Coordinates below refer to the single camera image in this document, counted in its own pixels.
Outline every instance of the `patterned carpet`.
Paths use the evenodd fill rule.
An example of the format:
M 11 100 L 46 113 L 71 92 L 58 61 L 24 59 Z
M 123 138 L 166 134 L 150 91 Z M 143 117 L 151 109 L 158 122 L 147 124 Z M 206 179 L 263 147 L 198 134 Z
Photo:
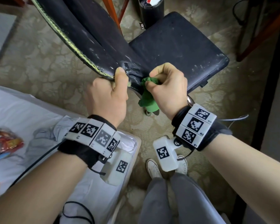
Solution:
M 123 0 L 113 0 L 119 11 Z M 229 58 L 229 65 L 209 80 L 203 88 L 191 92 L 195 102 L 215 113 L 219 118 L 235 118 L 244 114 L 250 117 L 232 125 L 234 135 L 250 143 L 262 93 L 266 83 L 277 34 L 272 36 L 248 58 L 235 61 L 235 44 L 240 26 L 232 16 L 232 7 L 238 0 L 165 0 L 165 13 L 177 11 L 201 30 Z M 142 30 L 135 0 L 128 4 L 121 22 L 125 39 L 129 42 Z M 237 7 L 242 16 L 246 2 Z M 50 29 L 35 7 L 23 9 L 0 5 L 0 11 L 19 16 L 6 49 L 0 59 L 0 85 L 6 86 L 68 109 L 87 115 L 83 104 L 86 83 L 97 75 L 86 67 Z M 135 168 L 124 195 L 126 202 L 119 212 L 118 223 L 136 223 L 150 178 L 145 161 L 155 158 L 152 142 L 163 136 L 172 136 L 172 126 L 163 113 L 147 117 L 138 106 L 138 97 L 128 91 L 127 116 L 120 128 L 139 136 L 142 146 Z M 181 148 L 186 155 L 188 150 Z M 217 210 L 230 215 L 235 192 L 210 165 L 206 158 L 194 152 L 187 158 L 188 175 L 205 190 Z M 172 173 L 162 172 L 164 178 Z M 172 190 L 168 190 L 175 219 L 177 207 Z

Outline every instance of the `forearm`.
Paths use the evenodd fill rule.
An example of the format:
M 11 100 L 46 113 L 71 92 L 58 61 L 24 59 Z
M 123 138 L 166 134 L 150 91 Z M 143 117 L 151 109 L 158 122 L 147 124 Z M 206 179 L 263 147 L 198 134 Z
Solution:
M 77 156 L 56 152 L 0 197 L 0 223 L 52 224 L 86 168 Z
M 202 153 L 267 223 L 280 223 L 280 163 L 231 135 L 219 134 Z

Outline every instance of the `shoe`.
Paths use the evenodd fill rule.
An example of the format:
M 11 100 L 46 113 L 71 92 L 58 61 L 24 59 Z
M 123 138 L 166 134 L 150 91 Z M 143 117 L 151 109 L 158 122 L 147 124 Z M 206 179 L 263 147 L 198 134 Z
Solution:
M 175 172 L 187 175 L 188 163 L 185 159 L 178 161 L 178 168 L 175 170 Z
M 153 159 L 146 162 L 146 169 L 151 178 L 162 178 L 159 167 Z

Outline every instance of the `green cloth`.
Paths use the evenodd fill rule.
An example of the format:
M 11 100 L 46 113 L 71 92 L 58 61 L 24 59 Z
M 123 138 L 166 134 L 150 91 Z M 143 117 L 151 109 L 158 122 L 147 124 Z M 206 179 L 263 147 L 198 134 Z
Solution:
M 160 84 L 159 80 L 156 78 L 147 77 L 147 78 L 142 79 L 141 85 L 144 87 L 144 92 L 143 92 L 142 98 L 138 102 L 138 104 L 140 105 L 140 107 L 146 107 L 146 110 L 148 112 L 155 112 L 155 111 L 159 110 L 159 107 L 158 107 L 156 101 L 154 100 L 153 95 L 146 89 L 146 86 L 145 86 L 146 81 L 152 81 L 153 83 L 155 83 L 157 85 Z

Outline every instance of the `colorful package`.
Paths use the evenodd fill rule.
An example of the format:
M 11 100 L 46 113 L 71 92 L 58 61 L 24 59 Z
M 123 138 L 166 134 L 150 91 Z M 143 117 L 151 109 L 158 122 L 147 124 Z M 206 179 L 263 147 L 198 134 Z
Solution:
M 23 146 L 23 140 L 15 133 L 0 128 L 0 159 L 7 157 Z

